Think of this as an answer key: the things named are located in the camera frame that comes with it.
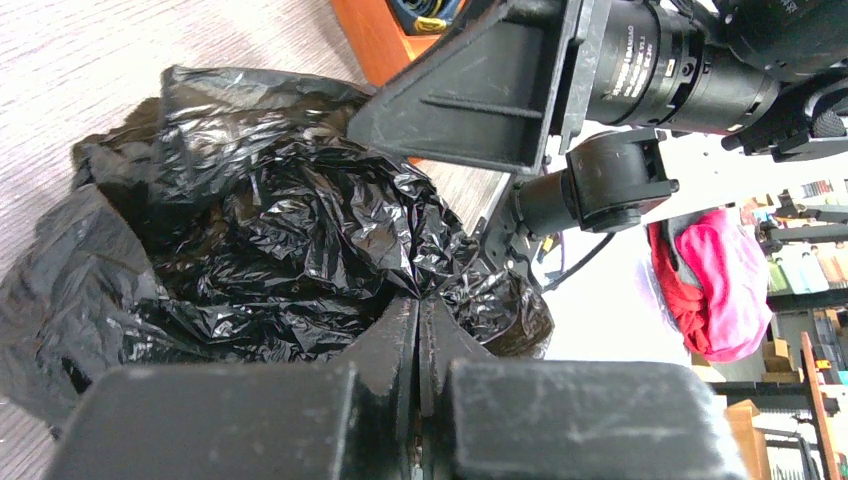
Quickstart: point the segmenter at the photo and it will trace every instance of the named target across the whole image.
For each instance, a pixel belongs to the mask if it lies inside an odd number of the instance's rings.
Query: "black cable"
[[[556,280],[545,285],[545,287],[542,289],[542,293],[549,292],[549,291],[557,288],[558,286],[562,285],[563,282],[568,280],[569,277],[571,277],[575,273],[579,272],[581,268],[585,267],[587,263],[591,262],[593,258],[598,256],[598,254],[601,253],[601,250],[603,250],[604,247],[609,245],[609,243],[612,241],[613,237],[615,237],[614,233],[608,233],[607,236],[604,237],[603,240],[598,242],[598,244],[595,245],[592,248],[592,250],[590,250],[589,253],[586,254],[585,257],[581,258],[579,262],[572,265],[571,268],[569,268],[568,270],[565,271],[565,273],[563,273],[562,275],[557,277]]]

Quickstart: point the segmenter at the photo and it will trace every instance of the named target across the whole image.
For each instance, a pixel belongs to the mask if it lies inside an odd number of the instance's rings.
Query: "crumpled black bag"
[[[498,355],[553,323],[483,271],[429,179],[344,139],[368,95],[245,69],[163,73],[108,135],[74,147],[72,193],[0,284],[0,388],[51,424],[130,363],[328,360],[397,295],[442,295]]]

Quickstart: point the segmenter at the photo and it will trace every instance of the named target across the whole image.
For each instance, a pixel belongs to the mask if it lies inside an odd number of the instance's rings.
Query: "pink cloth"
[[[675,239],[683,261],[703,286],[709,308],[713,362],[751,355],[771,320],[766,305],[768,264],[756,240],[732,224],[727,210],[710,212]]]

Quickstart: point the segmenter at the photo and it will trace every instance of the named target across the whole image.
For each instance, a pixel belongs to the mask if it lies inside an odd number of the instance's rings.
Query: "wooden plank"
[[[816,372],[815,357],[813,357],[813,344],[807,332],[801,332],[801,353],[804,356],[804,370],[810,381],[813,410],[816,417],[818,430],[819,451],[821,452],[822,465],[824,466],[825,478],[839,478],[839,467],[836,464],[836,453],[833,450],[832,434],[830,424],[827,422],[827,413],[824,410],[824,399],[819,388],[818,375]]]

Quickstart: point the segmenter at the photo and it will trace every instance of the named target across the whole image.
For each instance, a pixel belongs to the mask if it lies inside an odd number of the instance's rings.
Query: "plastic bag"
[[[163,74],[74,147],[73,191],[0,284],[0,387],[52,424],[127,363],[327,360],[397,295],[442,294],[496,354],[551,332],[538,292],[405,161],[344,139],[368,96],[244,69]]]

